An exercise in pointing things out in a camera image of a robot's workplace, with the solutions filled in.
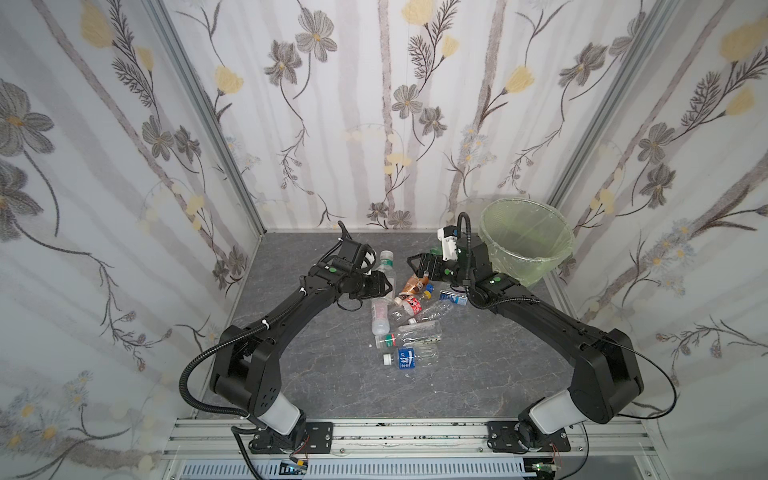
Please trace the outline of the clear bottle green label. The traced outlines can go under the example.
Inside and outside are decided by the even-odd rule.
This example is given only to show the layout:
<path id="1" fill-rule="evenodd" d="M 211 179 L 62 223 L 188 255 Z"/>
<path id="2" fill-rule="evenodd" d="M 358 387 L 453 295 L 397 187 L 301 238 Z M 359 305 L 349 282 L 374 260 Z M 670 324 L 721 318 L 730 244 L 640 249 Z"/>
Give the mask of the clear bottle green label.
<path id="1" fill-rule="evenodd" d="M 396 286 L 396 272 L 394 269 L 394 253 L 390 250 L 382 250 L 379 253 L 379 260 L 376 267 L 377 271 L 381 271 L 385 277 L 389 285 L 391 286 L 391 290 L 389 293 L 387 293 L 384 298 L 392 302 L 394 300 L 395 295 L 395 286 Z"/>

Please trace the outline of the white bottle red cap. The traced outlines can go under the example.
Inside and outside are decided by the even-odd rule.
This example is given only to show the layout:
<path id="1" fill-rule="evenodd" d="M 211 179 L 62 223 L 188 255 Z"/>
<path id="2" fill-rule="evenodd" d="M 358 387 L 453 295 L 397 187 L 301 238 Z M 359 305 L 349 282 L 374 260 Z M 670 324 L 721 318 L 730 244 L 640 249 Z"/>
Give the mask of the white bottle red cap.
<path id="1" fill-rule="evenodd" d="M 374 336 L 383 336 L 390 332 L 389 302 L 385 298 L 371 301 L 371 331 Z"/>

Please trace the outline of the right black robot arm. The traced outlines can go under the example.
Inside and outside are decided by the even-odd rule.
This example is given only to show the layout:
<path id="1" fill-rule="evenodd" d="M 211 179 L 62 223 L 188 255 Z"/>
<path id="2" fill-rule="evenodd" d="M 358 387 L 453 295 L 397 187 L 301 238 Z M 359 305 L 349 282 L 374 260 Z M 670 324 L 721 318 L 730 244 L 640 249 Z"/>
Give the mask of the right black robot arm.
<path id="1" fill-rule="evenodd" d="M 516 322 L 573 367 L 567 389 L 518 416 L 508 447 L 512 452 L 539 451 L 560 439 L 566 427 L 584 421 L 606 424 L 643 392 L 638 360 L 625 333 L 605 332 L 542 301 L 520 281 L 495 270 L 485 244 L 462 249 L 456 260 L 421 253 L 407 263 L 418 277 L 462 287 L 474 308 Z"/>

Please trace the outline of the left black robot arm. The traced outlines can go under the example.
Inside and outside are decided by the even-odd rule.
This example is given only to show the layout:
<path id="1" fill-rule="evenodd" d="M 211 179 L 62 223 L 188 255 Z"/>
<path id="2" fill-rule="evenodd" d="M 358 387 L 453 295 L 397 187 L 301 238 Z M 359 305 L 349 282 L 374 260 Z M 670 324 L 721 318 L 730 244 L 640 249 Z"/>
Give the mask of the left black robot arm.
<path id="1" fill-rule="evenodd" d="M 277 307 L 246 327 L 224 331 L 214 354 L 210 391 L 228 401 L 236 416 L 268 427 L 291 444 L 301 443 L 306 414 L 282 393 L 282 354 L 315 316 L 342 296 L 362 302 L 390 293 L 391 282 L 373 269 L 376 261 L 369 245 L 339 239 Z"/>

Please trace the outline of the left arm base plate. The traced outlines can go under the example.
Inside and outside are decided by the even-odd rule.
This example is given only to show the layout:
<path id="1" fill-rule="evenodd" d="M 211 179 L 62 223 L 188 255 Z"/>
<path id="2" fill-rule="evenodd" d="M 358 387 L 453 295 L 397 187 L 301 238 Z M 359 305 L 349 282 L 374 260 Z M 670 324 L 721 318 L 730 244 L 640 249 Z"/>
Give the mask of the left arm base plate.
<path id="1" fill-rule="evenodd" d="M 287 435 L 268 427 L 258 427 L 248 449 L 252 454 L 329 454 L 334 433 L 332 422 L 299 422 Z"/>

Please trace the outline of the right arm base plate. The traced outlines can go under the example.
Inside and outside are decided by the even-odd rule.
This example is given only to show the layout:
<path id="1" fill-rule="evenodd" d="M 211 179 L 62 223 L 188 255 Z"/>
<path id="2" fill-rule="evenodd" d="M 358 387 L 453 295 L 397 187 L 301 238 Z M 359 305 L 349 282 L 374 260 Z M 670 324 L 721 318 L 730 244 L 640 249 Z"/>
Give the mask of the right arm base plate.
<path id="1" fill-rule="evenodd" d="M 527 453 L 570 452 L 571 445 L 564 429 L 552 434 L 540 432 L 528 421 L 490 421 L 487 446 L 495 453 L 523 455 Z"/>

